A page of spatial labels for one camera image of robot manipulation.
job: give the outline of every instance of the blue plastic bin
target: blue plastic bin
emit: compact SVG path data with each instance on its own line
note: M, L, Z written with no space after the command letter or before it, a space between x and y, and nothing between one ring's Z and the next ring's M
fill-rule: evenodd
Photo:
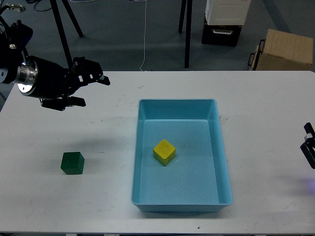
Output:
M152 149L166 139L176 156L162 166ZM132 203L142 211L219 211L232 203L217 103L139 101Z

